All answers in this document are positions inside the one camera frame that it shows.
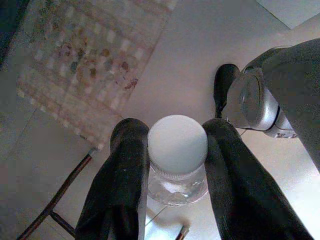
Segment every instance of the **white tile floor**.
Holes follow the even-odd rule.
[[[242,68],[269,48],[317,37],[320,15],[289,30],[253,0],[180,1],[123,116],[149,126],[170,114],[203,123],[213,117],[213,76],[221,64]],[[14,239],[24,230],[91,148],[47,114],[16,99],[14,63],[18,57],[11,58],[9,73],[0,73],[1,239]],[[310,233],[320,239],[320,175],[300,141],[272,139],[254,131],[242,138],[273,175]],[[56,207],[72,226],[108,154],[105,147]],[[186,240],[220,238],[208,197],[178,208],[148,199],[147,206],[146,239],[175,239],[183,223],[190,224]],[[72,238],[48,218],[31,239]]]

